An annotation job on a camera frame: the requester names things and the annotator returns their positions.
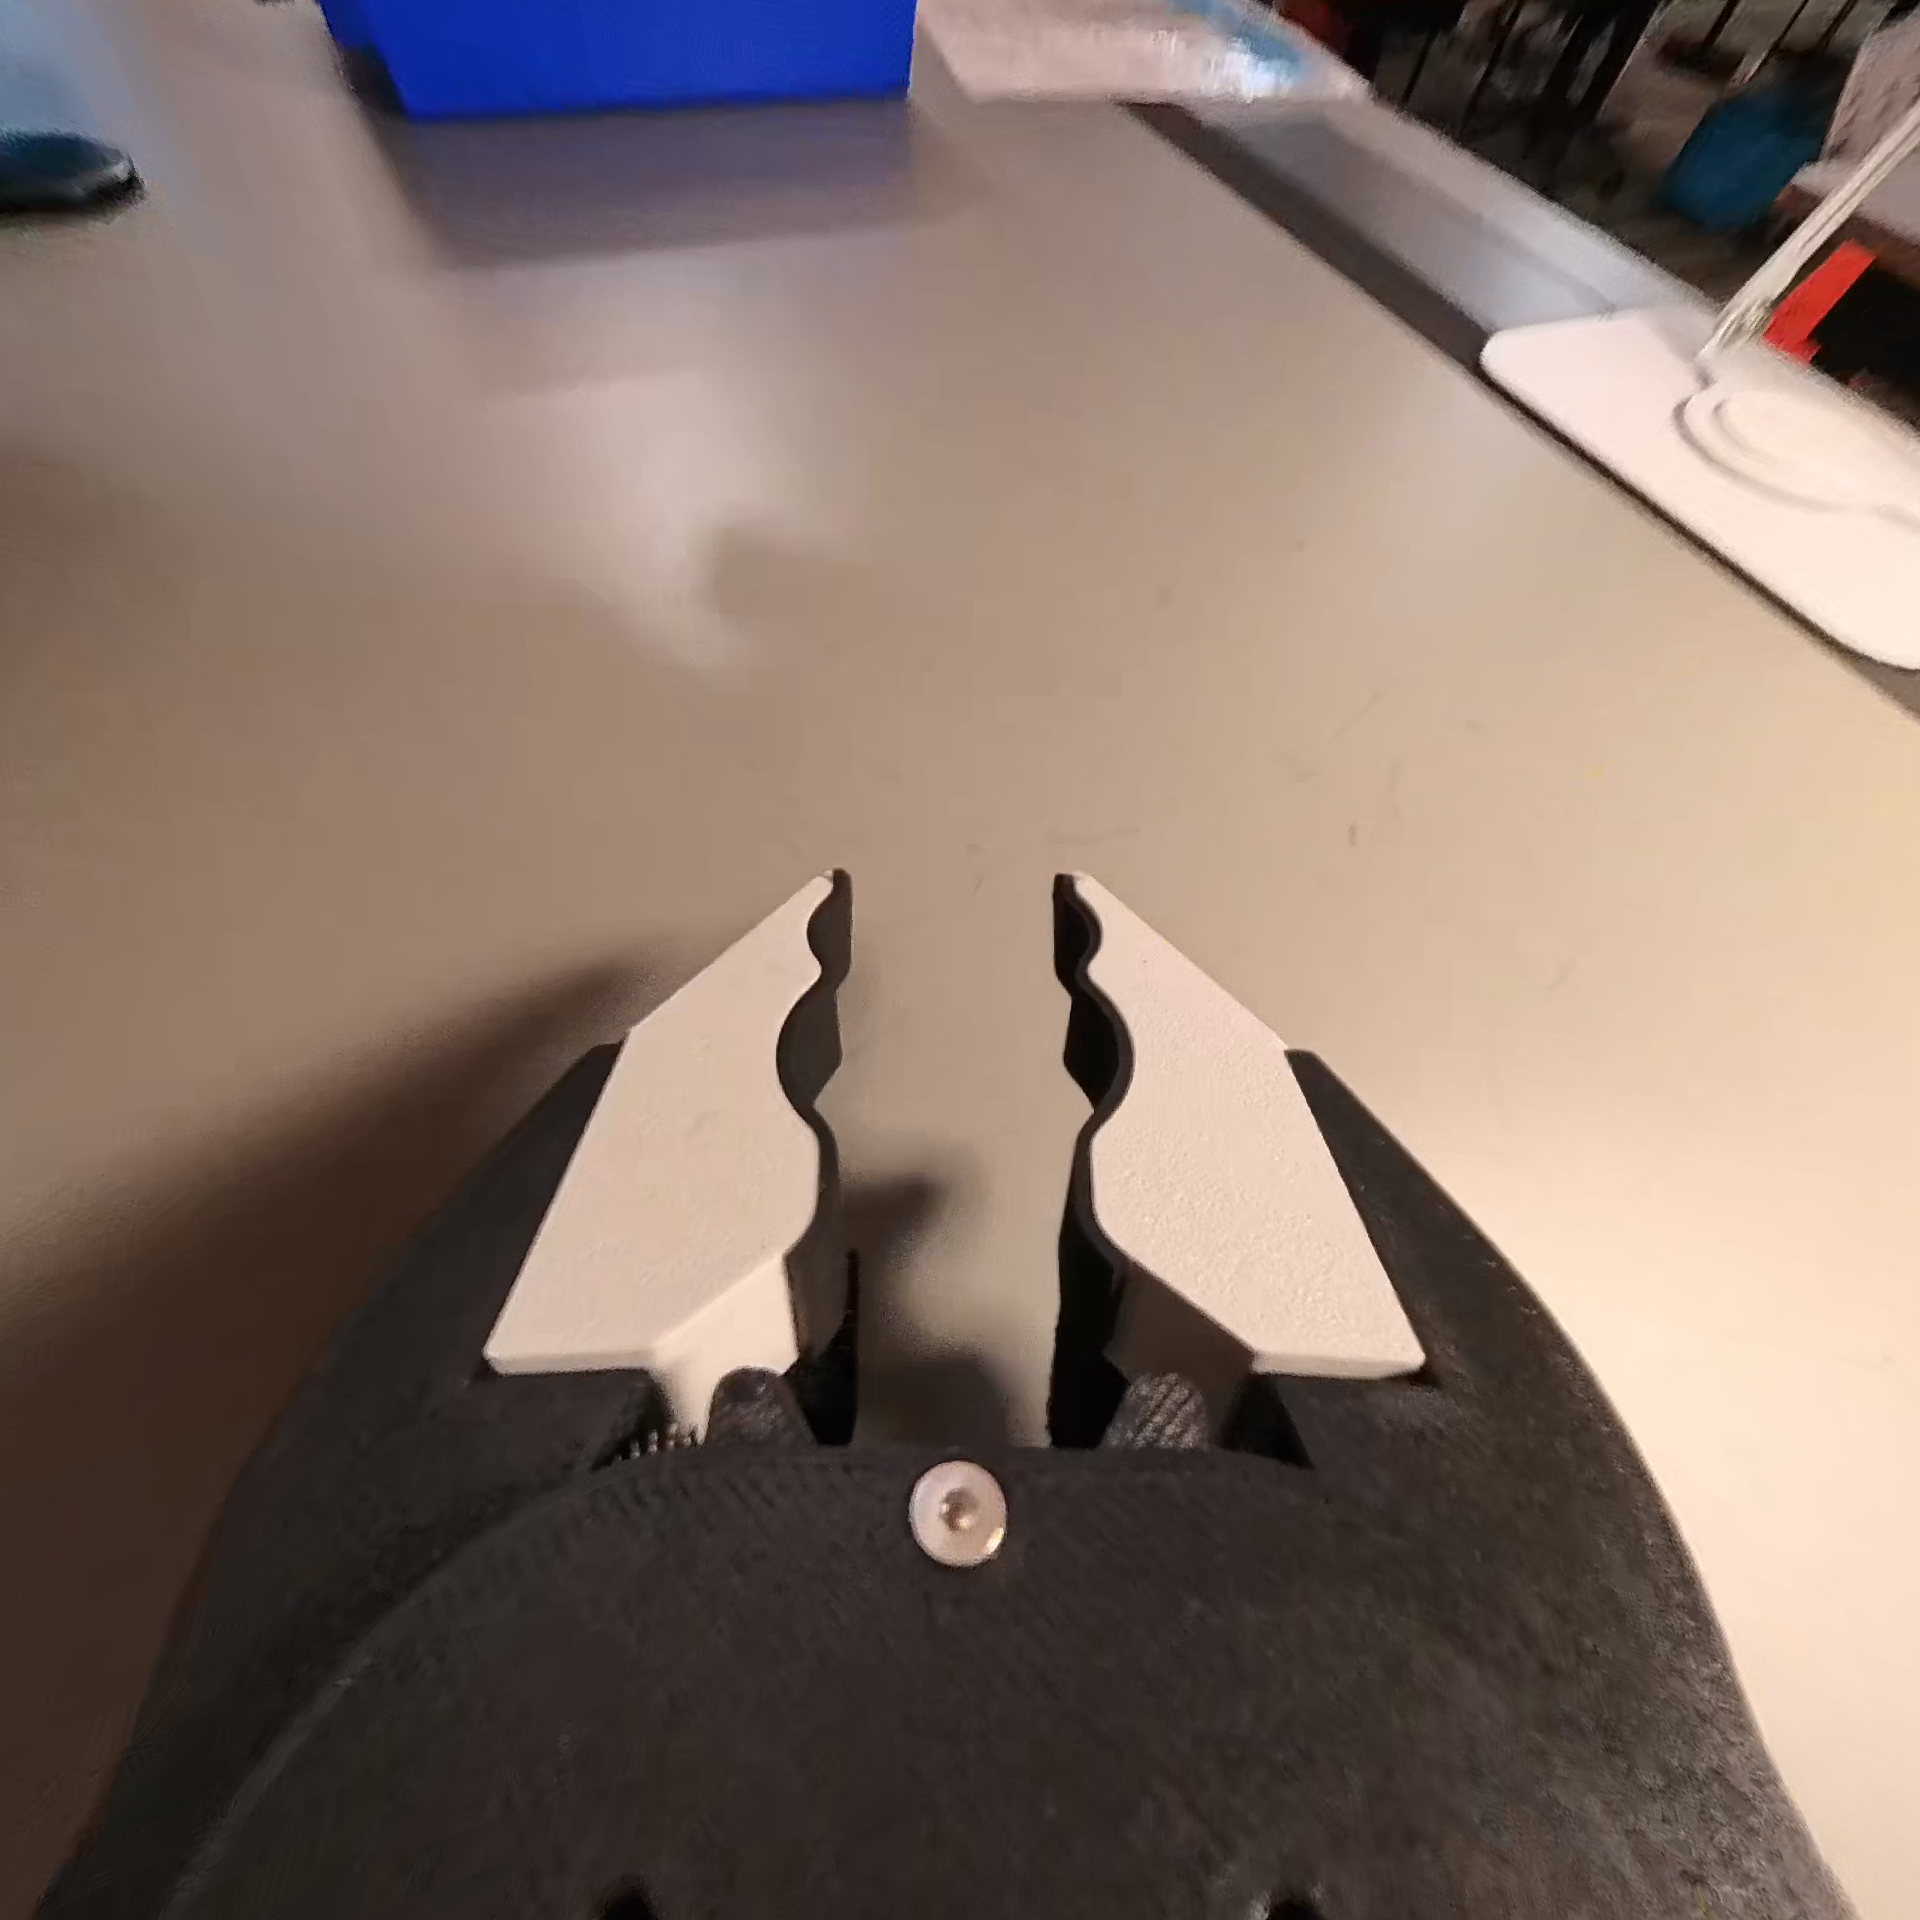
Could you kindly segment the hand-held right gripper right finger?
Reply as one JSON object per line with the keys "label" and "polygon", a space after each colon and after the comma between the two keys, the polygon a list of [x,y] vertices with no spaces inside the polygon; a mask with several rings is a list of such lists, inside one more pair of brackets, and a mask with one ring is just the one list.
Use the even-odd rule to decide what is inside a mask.
{"label": "hand-held right gripper right finger", "polygon": [[1423,1343],[1284,1037],[1095,874],[1052,886],[1066,1068],[1090,1114],[1057,1242],[1046,1437],[1099,1445],[1175,1377],[1201,1439],[1260,1377],[1402,1382]]}

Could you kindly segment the printed paper sheet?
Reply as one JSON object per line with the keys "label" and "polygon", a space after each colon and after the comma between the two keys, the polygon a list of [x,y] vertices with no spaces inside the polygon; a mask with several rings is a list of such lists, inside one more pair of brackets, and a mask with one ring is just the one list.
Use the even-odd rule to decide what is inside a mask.
{"label": "printed paper sheet", "polygon": [[919,2],[974,102],[1325,105],[1370,81],[1263,2]]}

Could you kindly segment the red plastic bin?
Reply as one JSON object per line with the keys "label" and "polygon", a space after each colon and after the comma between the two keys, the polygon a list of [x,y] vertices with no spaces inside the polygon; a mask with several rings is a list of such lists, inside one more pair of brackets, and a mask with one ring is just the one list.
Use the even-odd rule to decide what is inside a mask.
{"label": "red plastic bin", "polygon": [[1875,247],[1841,240],[1776,300],[1765,323],[1765,343],[1791,360],[1811,363],[1818,357],[1818,330],[1875,263]]}

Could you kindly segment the teal floor crate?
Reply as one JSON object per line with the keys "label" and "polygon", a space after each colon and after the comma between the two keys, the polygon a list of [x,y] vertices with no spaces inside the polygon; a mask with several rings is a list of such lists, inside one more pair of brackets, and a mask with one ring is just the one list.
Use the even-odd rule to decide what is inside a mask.
{"label": "teal floor crate", "polygon": [[1707,108],[1655,182],[1654,203],[1711,234],[1761,224],[1811,163],[1839,108],[1832,69],[1776,65]]}

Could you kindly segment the white document stand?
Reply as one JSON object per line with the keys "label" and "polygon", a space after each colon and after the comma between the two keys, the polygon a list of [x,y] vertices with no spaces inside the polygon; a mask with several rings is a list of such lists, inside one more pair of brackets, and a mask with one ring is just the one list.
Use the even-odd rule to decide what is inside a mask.
{"label": "white document stand", "polygon": [[1918,150],[1918,108],[1715,314],[1498,330],[1480,371],[1834,647],[1918,674],[1918,427],[1765,343],[1826,243]]}

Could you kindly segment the dark blurred object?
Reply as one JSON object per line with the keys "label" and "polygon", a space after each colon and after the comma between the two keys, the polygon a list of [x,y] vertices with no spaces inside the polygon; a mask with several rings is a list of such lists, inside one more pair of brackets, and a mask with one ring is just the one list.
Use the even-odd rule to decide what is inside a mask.
{"label": "dark blurred object", "polygon": [[79,216],[141,196],[130,154],[85,130],[4,127],[4,220]]}

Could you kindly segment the blue plastic bin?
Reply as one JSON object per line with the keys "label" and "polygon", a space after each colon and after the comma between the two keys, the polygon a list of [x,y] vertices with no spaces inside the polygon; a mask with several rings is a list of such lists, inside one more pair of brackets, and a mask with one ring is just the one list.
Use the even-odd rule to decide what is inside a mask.
{"label": "blue plastic bin", "polygon": [[896,102],[914,2],[320,2],[414,121]]}

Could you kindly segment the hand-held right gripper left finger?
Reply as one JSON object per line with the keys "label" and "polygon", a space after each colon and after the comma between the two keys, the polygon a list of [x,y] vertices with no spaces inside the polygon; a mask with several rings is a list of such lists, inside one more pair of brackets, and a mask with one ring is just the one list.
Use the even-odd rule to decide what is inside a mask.
{"label": "hand-held right gripper left finger", "polygon": [[844,1061],[853,878],[808,878],[619,1045],[487,1334],[502,1377],[640,1370],[678,1432],[726,1377],[791,1377],[853,1308]]}

